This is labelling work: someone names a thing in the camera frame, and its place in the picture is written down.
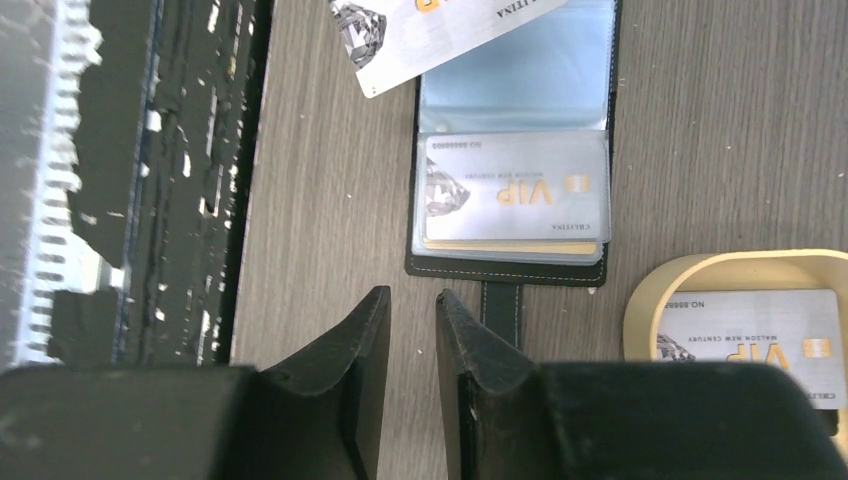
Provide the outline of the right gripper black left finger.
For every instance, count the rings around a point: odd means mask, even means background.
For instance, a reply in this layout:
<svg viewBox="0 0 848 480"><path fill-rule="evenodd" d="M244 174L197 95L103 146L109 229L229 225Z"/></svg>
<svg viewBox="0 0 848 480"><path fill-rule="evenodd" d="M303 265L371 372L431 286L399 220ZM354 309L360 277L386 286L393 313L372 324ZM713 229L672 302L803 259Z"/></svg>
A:
<svg viewBox="0 0 848 480"><path fill-rule="evenodd" d="M34 366L1 377L5 479L372 479L391 292L276 365Z"/></svg>

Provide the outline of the black leather card holder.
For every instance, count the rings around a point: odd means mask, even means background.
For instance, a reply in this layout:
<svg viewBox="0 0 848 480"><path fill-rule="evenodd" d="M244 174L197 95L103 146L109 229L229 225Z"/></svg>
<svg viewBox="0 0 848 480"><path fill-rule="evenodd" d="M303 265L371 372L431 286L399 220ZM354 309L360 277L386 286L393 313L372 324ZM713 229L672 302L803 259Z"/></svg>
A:
<svg viewBox="0 0 848 480"><path fill-rule="evenodd" d="M477 281L483 321L521 342L525 286L599 287L606 241L434 242L423 235L423 142L430 135L597 130L613 156L621 5L570 1L425 73L417 85L406 271Z"/></svg>

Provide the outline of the silver VIP credit card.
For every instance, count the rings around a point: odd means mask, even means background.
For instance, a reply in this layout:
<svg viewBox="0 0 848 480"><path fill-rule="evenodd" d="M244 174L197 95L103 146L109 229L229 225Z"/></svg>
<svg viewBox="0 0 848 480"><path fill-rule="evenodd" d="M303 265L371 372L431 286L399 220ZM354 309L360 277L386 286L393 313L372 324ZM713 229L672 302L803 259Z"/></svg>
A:
<svg viewBox="0 0 848 480"><path fill-rule="evenodd" d="M327 3L367 98L383 94L566 4L566 0Z"/></svg>

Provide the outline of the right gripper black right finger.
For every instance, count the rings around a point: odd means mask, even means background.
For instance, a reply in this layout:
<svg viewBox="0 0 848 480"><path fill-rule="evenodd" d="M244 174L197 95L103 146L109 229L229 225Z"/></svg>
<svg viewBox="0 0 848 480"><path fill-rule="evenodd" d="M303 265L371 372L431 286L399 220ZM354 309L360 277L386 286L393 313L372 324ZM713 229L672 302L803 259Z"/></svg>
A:
<svg viewBox="0 0 848 480"><path fill-rule="evenodd" d="M750 363L536 363L436 300L452 479L843 479L820 415Z"/></svg>

